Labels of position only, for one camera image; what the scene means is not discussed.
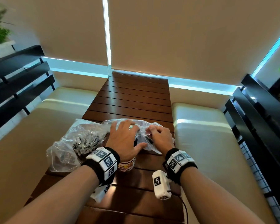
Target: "brown wooden table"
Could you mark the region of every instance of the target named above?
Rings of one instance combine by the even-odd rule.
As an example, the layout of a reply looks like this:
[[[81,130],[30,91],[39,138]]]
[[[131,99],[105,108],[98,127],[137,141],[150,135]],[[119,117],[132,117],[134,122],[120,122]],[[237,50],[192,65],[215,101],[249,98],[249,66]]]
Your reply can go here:
[[[95,122],[118,118],[158,122],[174,135],[168,80],[113,72],[82,118]],[[77,223],[183,222],[179,185],[170,184],[174,195],[168,200],[158,200],[154,195],[152,173],[164,170],[163,162],[161,155],[141,151],[134,169],[126,173],[117,171],[100,203],[91,198],[87,201]],[[47,171],[27,203],[67,174]]]

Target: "wristband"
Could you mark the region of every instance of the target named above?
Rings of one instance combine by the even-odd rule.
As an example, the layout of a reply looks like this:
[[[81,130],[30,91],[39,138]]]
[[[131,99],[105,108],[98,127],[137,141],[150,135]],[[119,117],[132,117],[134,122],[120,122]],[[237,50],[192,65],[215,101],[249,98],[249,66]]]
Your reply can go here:
[[[118,163],[120,163],[120,157],[116,151],[109,147],[101,147],[88,155],[81,166],[91,167],[96,173],[100,185],[106,185],[113,182]]]
[[[167,171],[167,177],[180,185],[180,176],[187,167],[196,167],[195,160],[185,151],[172,148],[165,156],[163,167]]]

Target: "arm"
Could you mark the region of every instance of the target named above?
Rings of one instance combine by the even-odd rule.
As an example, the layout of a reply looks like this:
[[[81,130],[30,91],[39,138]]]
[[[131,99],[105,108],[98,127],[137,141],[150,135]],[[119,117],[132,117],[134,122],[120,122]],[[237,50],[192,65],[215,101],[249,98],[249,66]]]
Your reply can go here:
[[[168,128],[151,125],[153,141],[165,157],[174,147]],[[197,168],[186,168],[180,178],[181,186],[199,223],[257,223],[264,224],[249,208],[220,185],[205,177]]]
[[[139,143],[134,147],[134,140],[139,127],[126,120],[116,130],[116,122],[111,126],[107,147],[115,150],[121,161],[129,161],[147,146]],[[30,204],[22,208],[5,224],[43,224],[74,223],[83,206],[99,185],[96,173],[89,166],[81,166],[58,183],[53,185]]]

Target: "wire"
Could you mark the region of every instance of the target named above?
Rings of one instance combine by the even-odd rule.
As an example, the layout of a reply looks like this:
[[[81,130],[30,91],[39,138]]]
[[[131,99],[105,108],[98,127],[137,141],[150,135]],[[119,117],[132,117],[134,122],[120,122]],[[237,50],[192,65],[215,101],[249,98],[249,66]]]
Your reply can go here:
[[[186,204],[184,203],[184,201],[182,200],[181,196],[178,197],[182,203],[184,204],[184,208],[186,209],[186,214],[187,214],[187,224],[189,224],[189,218],[188,218],[188,210],[187,210],[187,207],[186,207]]]

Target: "cream upholstered seat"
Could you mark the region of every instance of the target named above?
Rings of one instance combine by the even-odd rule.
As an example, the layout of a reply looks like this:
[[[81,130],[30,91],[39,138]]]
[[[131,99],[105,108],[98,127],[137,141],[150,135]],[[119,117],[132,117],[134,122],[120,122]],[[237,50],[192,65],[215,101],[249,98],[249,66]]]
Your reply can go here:
[[[224,187],[265,223],[276,223],[224,114],[213,108],[172,105],[176,147],[197,162],[199,170]],[[198,223],[188,202],[189,223]]]
[[[60,87],[0,141],[0,223],[21,209],[48,169],[46,150],[97,92]]]

